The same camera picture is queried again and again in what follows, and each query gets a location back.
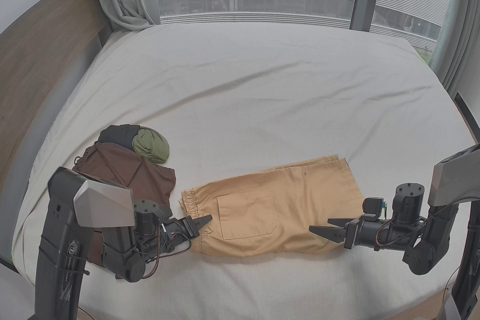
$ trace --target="rolled green cloth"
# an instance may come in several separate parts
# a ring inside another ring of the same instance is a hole
[[[145,156],[155,164],[165,163],[170,155],[167,139],[151,128],[141,126],[131,145],[135,153]]]

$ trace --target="brown shorts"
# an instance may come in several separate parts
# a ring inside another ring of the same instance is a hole
[[[363,196],[337,155],[214,181],[182,191],[185,215],[212,215],[192,241],[210,256],[325,253],[339,244],[308,231],[330,217],[362,214]]]

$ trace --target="wooden headboard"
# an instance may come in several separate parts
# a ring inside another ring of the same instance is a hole
[[[41,0],[0,34],[0,193],[42,102],[107,22],[99,0]]]

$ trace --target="white bed sheet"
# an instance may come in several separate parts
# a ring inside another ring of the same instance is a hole
[[[17,222],[13,261],[35,282],[47,181],[72,167],[110,124],[138,123],[170,143],[183,189],[338,154],[365,197],[428,189],[433,165],[473,139],[434,73],[407,41],[270,23],[160,25],[117,34],[70,96],[40,150]],[[427,213],[424,199],[423,215]],[[402,253],[338,248],[165,258],[145,281],[87,265],[80,306],[98,319],[382,319],[439,291],[458,266],[468,204],[447,255],[416,276]]]

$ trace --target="clothing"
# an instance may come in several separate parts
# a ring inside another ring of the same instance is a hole
[[[164,164],[170,155],[167,139],[152,128],[141,126],[131,144],[136,153],[155,164]]]
[[[153,200],[158,205],[170,205],[170,193],[176,182],[173,169],[155,165],[115,143],[97,142],[88,147],[73,170],[121,184],[132,190],[134,200]],[[101,230],[96,229],[88,259],[101,267],[102,246]]]
[[[138,134],[140,125],[109,125],[100,132],[98,143],[115,143],[133,151],[133,139]]]
[[[193,219],[212,215],[191,250],[210,256],[320,254],[339,244],[310,233],[331,217],[362,214],[362,196],[345,159],[328,156],[182,191]]]

